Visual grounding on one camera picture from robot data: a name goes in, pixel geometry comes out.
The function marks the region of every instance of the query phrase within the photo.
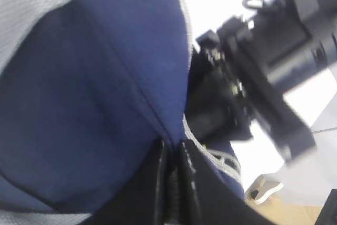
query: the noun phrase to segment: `fabric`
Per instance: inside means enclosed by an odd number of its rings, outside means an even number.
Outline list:
[[[77,225],[88,217],[88,214],[36,214],[0,210],[1,225]]]
[[[227,141],[218,144],[211,144],[209,147],[214,150],[208,150],[196,139],[192,133],[185,116],[183,117],[185,134],[192,140],[198,150],[206,157],[208,164],[212,167],[214,173],[225,183],[239,198],[244,200],[244,192],[241,182],[241,167],[234,154],[231,144]]]
[[[182,141],[179,158],[187,224],[273,224],[235,196],[216,176],[193,141]]]
[[[0,74],[33,25],[70,0],[0,0]]]
[[[171,150],[182,138],[188,59],[178,0],[46,14],[0,78],[1,175],[52,209],[97,210],[157,137]]]

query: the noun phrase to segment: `bag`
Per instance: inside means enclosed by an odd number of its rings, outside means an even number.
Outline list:
[[[179,0],[0,0],[1,224],[95,213],[83,224],[162,224],[174,220],[166,191],[177,185],[191,224],[221,222],[235,205],[215,198],[211,212],[198,186],[198,206],[191,183],[206,178],[190,159],[215,178],[210,190],[248,210],[240,182],[221,170],[238,177],[239,167],[182,141],[192,45],[183,12]]]

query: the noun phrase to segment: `wooden surface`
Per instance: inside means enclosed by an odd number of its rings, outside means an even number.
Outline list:
[[[261,205],[247,201],[255,211],[278,225],[314,225],[322,207],[304,207],[287,205],[283,203],[277,194]]]

